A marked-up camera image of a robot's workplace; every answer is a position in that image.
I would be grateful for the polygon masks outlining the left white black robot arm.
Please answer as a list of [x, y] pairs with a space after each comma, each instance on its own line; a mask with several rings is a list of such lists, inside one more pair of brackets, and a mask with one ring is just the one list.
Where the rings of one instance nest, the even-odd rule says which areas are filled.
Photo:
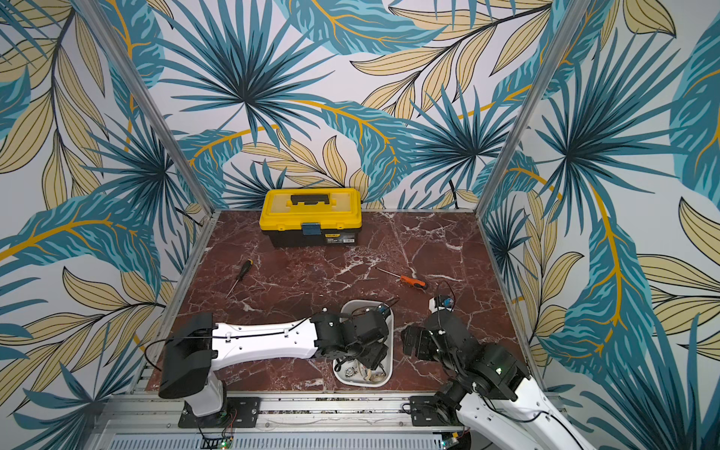
[[391, 317], [385, 303], [356, 315], [323, 309], [285, 324], [227, 324], [200, 313], [165, 339], [159, 397], [181, 399], [198, 419], [223, 417], [229, 412], [227, 387], [217, 372], [230, 366], [292, 358], [378, 369], [389, 353]]

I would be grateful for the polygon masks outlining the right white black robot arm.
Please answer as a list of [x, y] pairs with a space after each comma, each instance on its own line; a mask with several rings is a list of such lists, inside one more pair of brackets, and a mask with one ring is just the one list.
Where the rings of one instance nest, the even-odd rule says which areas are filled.
[[410, 398], [416, 427], [461, 426], [500, 449], [592, 449], [527, 365], [503, 345], [477, 340], [449, 309], [401, 332], [403, 352], [451, 372], [432, 396]]

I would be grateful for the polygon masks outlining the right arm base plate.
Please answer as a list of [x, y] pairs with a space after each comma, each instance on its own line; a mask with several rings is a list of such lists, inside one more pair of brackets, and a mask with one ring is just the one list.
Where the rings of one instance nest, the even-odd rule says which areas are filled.
[[435, 396], [409, 397], [403, 411], [414, 427], [461, 427], [456, 411]]

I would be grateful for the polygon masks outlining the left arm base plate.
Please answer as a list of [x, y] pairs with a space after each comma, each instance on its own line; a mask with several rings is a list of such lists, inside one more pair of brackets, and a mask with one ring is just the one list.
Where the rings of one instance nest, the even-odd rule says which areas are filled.
[[199, 417], [185, 403], [178, 427], [180, 429], [253, 429], [260, 412], [259, 397], [229, 397], [219, 412]]

